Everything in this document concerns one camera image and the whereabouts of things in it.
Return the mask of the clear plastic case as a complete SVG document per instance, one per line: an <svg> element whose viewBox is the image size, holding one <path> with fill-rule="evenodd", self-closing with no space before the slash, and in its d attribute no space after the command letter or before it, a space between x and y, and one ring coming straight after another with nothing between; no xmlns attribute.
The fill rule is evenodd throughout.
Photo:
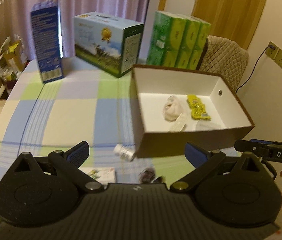
<svg viewBox="0 0 282 240"><path fill-rule="evenodd" d="M211 120L198 120L195 129L197 131L212 131L219 130L222 126L218 123L214 123Z"/></svg>

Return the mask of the tall blue box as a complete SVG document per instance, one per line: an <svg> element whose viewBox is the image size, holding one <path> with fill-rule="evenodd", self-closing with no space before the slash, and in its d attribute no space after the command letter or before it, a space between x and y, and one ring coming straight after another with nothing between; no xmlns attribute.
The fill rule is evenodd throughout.
<svg viewBox="0 0 282 240"><path fill-rule="evenodd" d="M42 82L49 83L62 79L57 3L46 1L35 4L30 19Z"/></svg>

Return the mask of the milk carton box with cow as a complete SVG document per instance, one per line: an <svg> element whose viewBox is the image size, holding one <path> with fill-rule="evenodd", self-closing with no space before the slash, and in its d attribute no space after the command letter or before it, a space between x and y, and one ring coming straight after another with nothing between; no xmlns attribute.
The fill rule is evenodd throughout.
<svg viewBox="0 0 282 240"><path fill-rule="evenodd" d="M114 77L137 63L144 24L100 12L73 17L75 55Z"/></svg>

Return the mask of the dark wrapped candy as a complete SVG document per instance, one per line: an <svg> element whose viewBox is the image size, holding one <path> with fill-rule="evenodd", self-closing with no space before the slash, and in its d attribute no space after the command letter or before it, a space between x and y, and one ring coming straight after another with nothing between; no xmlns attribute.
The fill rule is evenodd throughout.
<svg viewBox="0 0 282 240"><path fill-rule="evenodd" d="M165 182L163 176L156 176L156 171L153 167L148 167L139 174L139 182L141 184L160 184Z"/></svg>

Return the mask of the white green small box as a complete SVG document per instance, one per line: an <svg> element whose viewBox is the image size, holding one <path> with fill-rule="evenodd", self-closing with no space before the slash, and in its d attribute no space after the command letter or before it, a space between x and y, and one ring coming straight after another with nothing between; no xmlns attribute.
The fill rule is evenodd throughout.
<svg viewBox="0 0 282 240"><path fill-rule="evenodd" d="M116 182L116 171L113 167L80 167L79 170L105 186Z"/></svg>

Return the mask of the beige quilted chair cover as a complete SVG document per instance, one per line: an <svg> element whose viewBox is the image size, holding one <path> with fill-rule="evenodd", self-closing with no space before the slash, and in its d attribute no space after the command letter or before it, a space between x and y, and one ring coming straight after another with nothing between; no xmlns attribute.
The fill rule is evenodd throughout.
<svg viewBox="0 0 282 240"><path fill-rule="evenodd" d="M238 88L248 65L249 53L236 42L209 35L199 60L198 70L220 74L232 91Z"/></svg>

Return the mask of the white bag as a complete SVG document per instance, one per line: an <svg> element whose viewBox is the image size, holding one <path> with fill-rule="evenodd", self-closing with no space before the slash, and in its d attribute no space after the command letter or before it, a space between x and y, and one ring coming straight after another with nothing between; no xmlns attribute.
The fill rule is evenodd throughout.
<svg viewBox="0 0 282 240"><path fill-rule="evenodd" d="M181 101L175 96L169 96L163 107L163 117L166 121L175 121L181 114L185 113Z"/></svg>

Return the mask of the white pill bottle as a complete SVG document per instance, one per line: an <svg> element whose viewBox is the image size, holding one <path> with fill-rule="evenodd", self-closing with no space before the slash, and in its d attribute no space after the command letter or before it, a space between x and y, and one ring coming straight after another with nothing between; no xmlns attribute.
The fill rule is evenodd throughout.
<svg viewBox="0 0 282 240"><path fill-rule="evenodd" d="M135 150L128 146L124 146L122 144L117 144L113 150L115 155L119 156L121 159L126 161L133 161L135 156Z"/></svg>

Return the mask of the brown white cardboard box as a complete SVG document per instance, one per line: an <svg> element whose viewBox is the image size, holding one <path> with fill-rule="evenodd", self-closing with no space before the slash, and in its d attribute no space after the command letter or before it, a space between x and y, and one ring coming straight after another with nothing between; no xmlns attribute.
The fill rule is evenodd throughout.
<svg viewBox="0 0 282 240"><path fill-rule="evenodd" d="M175 95L188 115L181 132L169 132L174 123L163 117L169 96ZM197 131L198 120L191 117L187 95L196 95L205 104L211 121L219 130ZM255 124L240 99L214 73L137 64L132 69L130 105L136 155L139 158L167 157L184 154L191 142L205 150L232 147L246 136Z"/></svg>

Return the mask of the green tissue pack bundle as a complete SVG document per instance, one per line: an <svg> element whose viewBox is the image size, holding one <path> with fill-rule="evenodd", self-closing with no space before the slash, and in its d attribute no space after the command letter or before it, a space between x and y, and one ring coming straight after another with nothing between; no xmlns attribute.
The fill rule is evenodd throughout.
<svg viewBox="0 0 282 240"><path fill-rule="evenodd" d="M146 63L195 70L210 29L200 18L156 11Z"/></svg>

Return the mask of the wooden door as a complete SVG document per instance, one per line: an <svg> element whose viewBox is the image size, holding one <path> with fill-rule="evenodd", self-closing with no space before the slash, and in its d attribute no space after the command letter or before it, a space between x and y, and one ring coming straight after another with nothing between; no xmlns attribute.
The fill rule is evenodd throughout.
<svg viewBox="0 0 282 240"><path fill-rule="evenodd" d="M266 0L196 0L191 14L212 25L210 35L248 49L265 3Z"/></svg>

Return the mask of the yellow snack packet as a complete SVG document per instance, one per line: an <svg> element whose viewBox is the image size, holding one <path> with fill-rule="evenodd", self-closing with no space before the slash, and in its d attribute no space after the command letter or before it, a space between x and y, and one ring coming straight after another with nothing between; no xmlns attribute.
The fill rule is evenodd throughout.
<svg viewBox="0 0 282 240"><path fill-rule="evenodd" d="M205 104L196 95L187 95L187 102L194 120L210 121L211 117L206 111Z"/></svg>

